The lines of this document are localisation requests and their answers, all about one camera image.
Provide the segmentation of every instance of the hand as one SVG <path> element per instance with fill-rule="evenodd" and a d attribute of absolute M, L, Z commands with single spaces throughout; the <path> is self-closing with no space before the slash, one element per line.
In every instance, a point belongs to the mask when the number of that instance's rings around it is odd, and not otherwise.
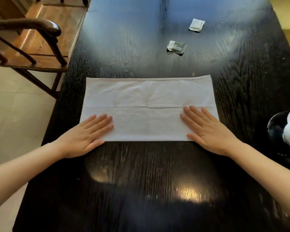
<path fill-rule="evenodd" d="M 200 112 L 194 106 L 184 107 L 181 118 L 195 133 L 187 134 L 205 150 L 228 156 L 228 148 L 242 142 L 205 108 Z"/>
<path fill-rule="evenodd" d="M 63 152 L 64 158 L 85 155 L 104 143 L 98 138 L 114 127 L 114 125 L 109 125 L 112 119 L 107 114 L 98 118 L 93 115 L 65 132 L 53 143 Z"/>

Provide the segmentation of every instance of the person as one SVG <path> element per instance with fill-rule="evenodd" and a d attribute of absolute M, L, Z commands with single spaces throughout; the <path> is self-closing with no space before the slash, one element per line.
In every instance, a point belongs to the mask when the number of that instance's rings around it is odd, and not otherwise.
<path fill-rule="evenodd" d="M 234 160 L 259 182 L 290 213 L 290 170 L 267 158 L 235 135 L 205 108 L 184 107 L 182 121 L 193 133 L 191 140 L 204 149 Z M 112 130 L 111 116 L 103 114 L 68 130 L 57 140 L 0 165 L 0 205 L 30 179 L 62 158 L 85 155 L 104 142 L 99 139 Z"/>

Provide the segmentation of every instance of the dark wood tabletop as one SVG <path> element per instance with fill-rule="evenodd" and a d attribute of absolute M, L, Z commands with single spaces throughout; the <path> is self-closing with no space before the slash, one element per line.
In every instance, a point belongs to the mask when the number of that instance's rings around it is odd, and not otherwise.
<path fill-rule="evenodd" d="M 182 56 L 170 40 L 187 44 Z M 290 110 L 290 48 L 268 0 L 92 0 L 42 144 L 79 123 L 86 77 L 209 74 L 220 121 L 285 164 L 266 124 Z M 13 230 L 290 231 L 290 215 L 193 142 L 108 142 L 32 179 Z"/>

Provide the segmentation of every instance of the wooden chair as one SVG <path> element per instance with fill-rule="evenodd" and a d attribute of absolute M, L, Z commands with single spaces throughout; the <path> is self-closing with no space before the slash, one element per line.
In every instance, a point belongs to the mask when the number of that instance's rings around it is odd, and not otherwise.
<path fill-rule="evenodd" d="M 35 0 L 26 18 L 0 20 L 0 30 L 22 33 L 0 53 L 0 66 L 10 67 L 36 86 L 57 98 L 60 77 L 66 72 L 70 57 L 87 12 L 88 0 Z M 28 70 L 56 72 L 52 88 Z"/>

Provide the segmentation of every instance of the floor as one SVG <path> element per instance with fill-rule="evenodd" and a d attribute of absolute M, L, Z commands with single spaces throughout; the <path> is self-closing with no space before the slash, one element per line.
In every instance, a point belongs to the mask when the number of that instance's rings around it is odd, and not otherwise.
<path fill-rule="evenodd" d="M 32 74 L 50 87 L 56 76 Z M 0 67 L 0 164 L 41 146 L 55 101 L 12 69 Z M 0 207 L 0 232 L 12 231 L 26 186 Z"/>

